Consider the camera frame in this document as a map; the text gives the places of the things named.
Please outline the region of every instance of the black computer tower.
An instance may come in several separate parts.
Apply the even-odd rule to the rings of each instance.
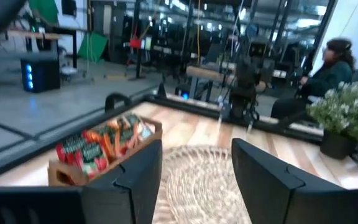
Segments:
[[[58,60],[21,60],[24,91],[41,93],[60,88]]]

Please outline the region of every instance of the white flowers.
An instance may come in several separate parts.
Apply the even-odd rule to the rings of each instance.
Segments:
[[[358,83],[339,84],[324,98],[308,106],[308,112],[324,128],[358,139]]]

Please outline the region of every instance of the black plant pot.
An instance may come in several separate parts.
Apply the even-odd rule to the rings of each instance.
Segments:
[[[342,134],[324,130],[320,151],[333,159],[343,160],[357,147],[358,140]]]

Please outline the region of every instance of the blue led lights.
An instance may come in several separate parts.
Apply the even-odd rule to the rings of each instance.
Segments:
[[[182,95],[182,97],[183,97],[183,99],[188,100],[188,99],[189,99],[189,94],[184,93],[184,94]]]
[[[27,70],[27,72],[32,72],[31,65],[26,65],[25,69]]]
[[[32,84],[32,68],[31,68],[31,65],[26,65],[25,66],[25,70],[27,72],[27,87],[32,90],[33,89],[33,84]]]

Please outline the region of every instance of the wooden basket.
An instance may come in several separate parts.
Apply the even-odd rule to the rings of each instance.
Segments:
[[[48,167],[48,182],[49,186],[71,186],[68,181],[68,177],[70,177],[71,181],[74,182],[75,185],[86,185],[90,181],[96,180],[101,177],[103,174],[109,172],[111,169],[115,168],[120,163],[124,162],[128,158],[130,158],[133,154],[138,151],[144,149],[148,146],[152,141],[161,139],[162,137],[162,124],[154,121],[149,118],[141,117],[139,118],[145,124],[151,124],[154,126],[154,134],[149,136],[147,139],[144,139],[140,142],[136,147],[129,149],[125,156],[116,159],[113,161],[104,171],[98,173],[92,180],[89,180],[88,175],[86,175],[81,168],[77,166],[71,166],[61,161],[49,161]]]

